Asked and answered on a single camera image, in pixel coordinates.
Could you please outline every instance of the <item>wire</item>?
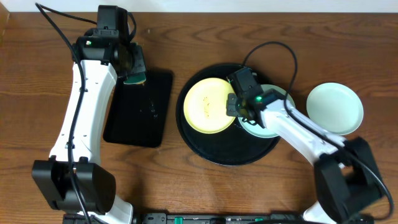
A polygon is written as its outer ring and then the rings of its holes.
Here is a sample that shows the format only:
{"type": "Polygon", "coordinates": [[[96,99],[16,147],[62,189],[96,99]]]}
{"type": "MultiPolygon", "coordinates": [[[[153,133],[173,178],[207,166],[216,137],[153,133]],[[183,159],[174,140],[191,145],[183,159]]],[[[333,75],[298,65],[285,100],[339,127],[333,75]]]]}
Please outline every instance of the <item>wire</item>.
{"type": "Polygon", "coordinates": [[[42,5],[40,5],[38,3],[36,3],[35,5],[39,9],[39,11],[42,13],[42,15],[46,18],[46,20],[58,32],[58,34],[61,36],[63,41],[65,41],[66,45],[70,49],[70,52],[72,53],[73,60],[76,62],[77,66],[79,68],[80,78],[81,78],[81,88],[80,88],[79,99],[78,99],[77,105],[76,105],[75,114],[73,115],[72,124],[70,126],[70,132],[69,132],[69,138],[68,138],[68,169],[69,169],[69,173],[70,173],[70,177],[71,177],[72,187],[73,187],[73,189],[76,193],[77,199],[80,203],[81,210],[83,211],[83,214],[86,218],[87,224],[91,224],[91,220],[90,220],[90,217],[89,217],[87,209],[86,209],[85,201],[83,200],[83,196],[82,196],[79,186],[77,184],[76,174],[73,171],[73,155],[72,155],[73,134],[75,132],[75,127],[76,127],[77,117],[79,115],[79,111],[80,111],[80,107],[81,107],[81,102],[83,101],[83,95],[86,90],[86,79],[85,79],[85,76],[83,73],[83,67],[81,66],[81,64],[80,64],[81,61],[79,60],[79,58],[73,51],[73,47],[69,43],[69,40],[67,39],[67,37],[62,33],[62,31],[58,28],[58,26],[54,23],[54,21],[51,20],[51,18],[44,12],[42,5]]]}
{"type": "Polygon", "coordinates": [[[390,191],[388,190],[387,186],[385,185],[385,183],[374,173],[374,171],[372,169],[369,168],[368,165],[366,165],[365,162],[363,162],[361,159],[357,158],[356,156],[354,156],[351,152],[347,151],[346,149],[344,149],[343,147],[339,146],[338,144],[336,144],[335,142],[331,141],[330,139],[328,139],[326,136],[320,134],[319,132],[315,131],[314,129],[312,129],[311,127],[307,126],[305,123],[303,123],[301,120],[299,120],[294,114],[293,112],[287,108],[287,97],[289,95],[289,93],[292,91],[293,88],[293,84],[294,81],[296,79],[297,76],[297,57],[296,54],[294,53],[294,51],[286,44],[282,43],[282,42],[278,42],[278,41],[270,41],[270,42],[265,42],[263,44],[258,45],[257,47],[253,48],[248,55],[244,58],[242,66],[246,66],[246,62],[248,61],[250,55],[256,51],[257,49],[265,46],[265,45],[270,45],[270,44],[277,44],[277,45],[281,45],[284,48],[286,48],[293,56],[293,60],[294,60],[294,73],[293,73],[293,77],[289,83],[289,87],[286,91],[285,94],[285,98],[284,98],[284,108],[287,112],[287,114],[294,120],[296,121],[299,125],[303,126],[305,129],[309,130],[311,133],[313,133],[314,135],[316,135],[317,137],[319,137],[320,139],[322,139],[323,141],[331,144],[332,146],[335,146],[337,148],[337,150],[342,151],[343,153],[345,153],[348,157],[350,157],[352,160],[354,160],[355,162],[357,162],[363,169],[366,169],[373,177],[373,179],[376,181],[377,185],[380,186],[380,188],[382,189],[384,195],[387,197],[388,202],[389,202],[389,213],[382,218],[374,218],[375,220],[386,220],[388,218],[390,218],[392,216],[392,214],[394,213],[394,201],[392,199],[392,195],[390,193],[390,191]]]}
{"type": "Polygon", "coordinates": [[[36,6],[37,5],[39,5],[42,9],[48,10],[50,12],[53,12],[53,13],[61,15],[61,16],[65,16],[65,17],[68,17],[68,18],[71,18],[71,19],[76,19],[76,20],[83,21],[83,22],[90,22],[92,24],[97,24],[95,21],[92,21],[92,20],[89,20],[89,19],[84,19],[84,18],[80,18],[80,17],[77,17],[77,16],[72,16],[72,15],[69,15],[69,14],[66,14],[66,13],[63,13],[63,12],[58,12],[58,11],[56,11],[54,9],[50,9],[49,7],[45,7],[45,6],[41,5],[41,4],[36,3],[36,6]]]}
{"type": "Polygon", "coordinates": [[[324,223],[310,222],[305,220],[262,220],[248,224],[324,224],[324,223]]]}
{"type": "Polygon", "coordinates": [[[132,15],[132,12],[129,12],[129,17],[132,20],[132,23],[134,24],[134,29],[131,31],[130,36],[129,36],[129,43],[132,41],[132,39],[136,36],[137,33],[137,23],[136,20],[134,19],[134,16],[132,15]]]}

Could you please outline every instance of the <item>black tray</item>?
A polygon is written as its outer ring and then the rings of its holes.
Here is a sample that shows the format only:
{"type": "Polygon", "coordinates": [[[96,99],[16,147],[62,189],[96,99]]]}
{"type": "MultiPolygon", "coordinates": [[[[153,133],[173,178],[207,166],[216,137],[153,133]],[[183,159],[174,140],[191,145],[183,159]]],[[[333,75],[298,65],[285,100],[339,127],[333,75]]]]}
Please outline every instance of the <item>black tray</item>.
{"type": "MultiPolygon", "coordinates": [[[[222,132],[199,133],[187,123],[183,113],[183,103],[188,91],[200,80],[211,77],[226,80],[227,75],[240,68],[242,68],[240,64],[228,63],[214,65],[198,72],[182,88],[175,113],[178,130],[185,143],[200,157],[227,166],[249,164],[261,159],[275,147],[280,137],[268,139],[255,137],[242,128],[237,118],[222,132]]],[[[271,84],[265,75],[253,71],[257,73],[261,84],[271,84]]]]}

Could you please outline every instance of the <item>black cable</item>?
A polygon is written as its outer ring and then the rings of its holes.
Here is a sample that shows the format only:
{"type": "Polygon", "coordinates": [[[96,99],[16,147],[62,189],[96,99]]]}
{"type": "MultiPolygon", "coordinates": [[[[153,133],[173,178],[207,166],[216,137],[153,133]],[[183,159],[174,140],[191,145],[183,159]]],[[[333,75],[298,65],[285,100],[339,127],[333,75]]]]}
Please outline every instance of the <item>black cable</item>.
{"type": "Polygon", "coordinates": [[[129,35],[129,43],[132,41],[132,39],[136,36],[137,33],[137,23],[136,20],[134,19],[134,16],[132,15],[132,12],[129,12],[129,17],[132,20],[132,23],[134,25],[134,29],[131,31],[130,35],[129,35]]]}
{"type": "Polygon", "coordinates": [[[262,220],[248,224],[324,224],[324,223],[310,222],[305,220],[262,220]]]}
{"type": "Polygon", "coordinates": [[[84,18],[80,18],[80,17],[77,17],[77,16],[72,16],[72,15],[69,15],[69,14],[66,14],[66,13],[63,13],[63,12],[58,12],[58,11],[56,11],[54,9],[50,9],[49,7],[45,7],[45,6],[41,5],[41,4],[39,4],[39,5],[40,5],[40,7],[42,9],[48,10],[50,12],[56,13],[56,14],[61,15],[61,16],[65,16],[65,17],[68,17],[68,18],[71,18],[71,19],[76,19],[76,20],[83,21],[83,22],[90,22],[92,24],[97,24],[95,21],[92,21],[92,20],[89,20],[89,19],[84,19],[84,18]]]}
{"type": "Polygon", "coordinates": [[[269,44],[277,44],[277,45],[281,45],[283,47],[285,47],[293,56],[293,60],[294,60],[294,73],[293,73],[293,77],[289,83],[289,87],[286,91],[285,94],[285,99],[284,99],[284,108],[287,112],[287,114],[294,120],[296,121],[299,125],[303,126],[305,129],[309,130],[311,133],[313,133],[314,135],[316,135],[317,137],[319,137],[320,139],[322,139],[323,141],[331,144],[332,146],[335,146],[337,148],[337,150],[344,152],[348,157],[350,157],[352,160],[354,160],[355,162],[357,162],[363,169],[366,169],[373,177],[373,179],[377,182],[378,186],[380,186],[380,188],[382,189],[384,195],[387,197],[388,202],[389,202],[389,213],[382,218],[374,218],[375,220],[386,220],[388,218],[390,218],[392,216],[392,214],[394,213],[394,201],[392,199],[392,195],[390,193],[390,191],[388,190],[387,186],[385,185],[385,183],[373,172],[372,169],[369,168],[368,165],[366,165],[365,162],[363,162],[361,159],[358,159],[356,156],[354,156],[351,152],[345,150],[343,147],[341,147],[340,145],[338,145],[337,143],[331,141],[330,139],[328,139],[326,136],[320,134],[318,131],[312,129],[311,127],[307,126],[305,123],[303,123],[301,120],[299,120],[294,114],[293,112],[287,108],[287,97],[289,95],[289,93],[292,91],[293,88],[293,84],[294,81],[296,79],[297,76],[297,57],[296,54],[294,53],[294,51],[286,44],[282,43],[282,42],[278,42],[278,41],[270,41],[270,42],[265,42],[263,44],[258,45],[257,47],[253,48],[248,55],[245,57],[245,59],[243,60],[242,66],[244,67],[246,65],[246,62],[248,60],[248,58],[250,57],[250,55],[256,51],[257,49],[265,46],[265,45],[269,45],[269,44]]]}
{"type": "Polygon", "coordinates": [[[83,73],[83,67],[81,66],[80,60],[77,57],[77,55],[75,54],[75,52],[73,51],[73,47],[69,43],[69,40],[67,39],[67,37],[62,33],[62,31],[53,22],[53,20],[51,20],[51,18],[44,12],[42,5],[40,5],[38,3],[36,3],[35,5],[39,9],[39,11],[42,13],[42,15],[46,18],[46,20],[58,32],[58,34],[61,36],[63,41],[65,41],[66,45],[70,49],[70,52],[72,53],[72,57],[73,57],[74,61],[76,62],[76,64],[78,65],[78,68],[79,68],[80,78],[81,78],[81,88],[80,88],[79,99],[78,99],[77,105],[76,105],[75,114],[73,115],[72,124],[70,126],[70,132],[69,132],[69,138],[68,138],[68,169],[69,169],[69,173],[70,173],[70,176],[71,176],[72,187],[73,187],[73,189],[74,189],[74,191],[76,193],[77,199],[78,199],[78,201],[80,203],[81,210],[83,211],[83,214],[84,214],[84,216],[86,218],[87,224],[91,224],[91,220],[90,220],[90,217],[88,216],[88,212],[87,212],[87,209],[86,209],[85,202],[83,200],[83,196],[82,196],[82,194],[80,192],[80,189],[79,189],[79,186],[77,184],[76,174],[73,171],[73,163],[74,162],[73,162],[73,155],[72,155],[73,134],[75,132],[77,117],[79,115],[81,102],[83,101],[83,95],[84,95],[85,89],[86,89],[86,79],[85,79],[85,76],[84,76],[84,73],[83,73]]]}

